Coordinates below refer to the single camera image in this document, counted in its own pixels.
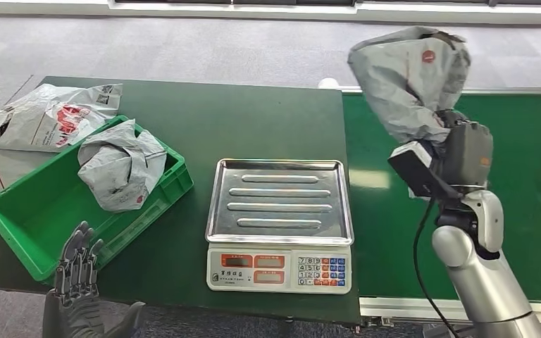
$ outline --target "stainless steel tray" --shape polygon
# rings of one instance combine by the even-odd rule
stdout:
[[[214,243],[353,243],[339,161],[217,163],[206,239]]]

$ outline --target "red logo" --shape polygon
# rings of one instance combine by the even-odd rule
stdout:
[[[59,131],[63,134],[61,139],[56,143],[58,146],[63,146],[68,138],[66,135],[73,133],[80,121],[85,118],[89,111],[70,105],[64,105],[57,111],[57,122],[59,122]]]
[[[422,62],[424,63],[432,63],[436,58],[435,52],[431,50],[424,51],[422,53]]]

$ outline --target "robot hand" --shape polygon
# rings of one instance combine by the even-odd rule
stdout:
[[[103,246],[99,239],[89,248],[94,230],[81,222],[61,253],[55,272],[55,288],[46,294],[43,338],[138,338],[143,321],[144,303],[134,303],[123,321],[108,332],[100,316],[97,288],[97,254]]]

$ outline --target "green table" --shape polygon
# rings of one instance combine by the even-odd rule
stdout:
[[[45,82],[86,87],[110,80],[48,77]],[[411,243],[424,204],[407,198],[404,183],[387,164],[396,142],[360,93],[120,82],[125,85],[120,113],[136,118],[184,155],[196,185],[102,271],[106,297],[351,324],[360,321],[358,288],[364,303],[423,297],[413,273]],[[541,302],[541,93],[468,93],[457,108],[486,124],[495,136],[490,180],[506,211],[504,250],[528,298]],[[347,157],[339,131],[342,111]],[[276,142],[261,152],[269,137]],[[356,236],[357,284],[352,292],[306,296],[209,291],[204,282],[204,227],[214,163],[220,157],[347,160]],[[429,229],[419,248],[425,282],[434,298],[456,299],[430,248]],[[202,264],[191,268],[181,259],[185,257]],[[186,272],[199,278],[188,281],[182,278]],[[31,280],[1,238],[0,288],[46,290]]]
[[[212,292],[204,230],[221,158],[337,159],[347,165],[341,93],[319,89],[47,77],[58,86],[123,83],[119,114],[185,157],[194,188],[99,274],[103,297],[344,324],[360,322],[346,295]],[[0,238],[0,288],[43,292]]]

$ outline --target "digital weighing scale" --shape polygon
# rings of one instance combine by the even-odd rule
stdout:
[[[206,240],[212,290],[346,294],[354,234],[343,164],[220,160]]]

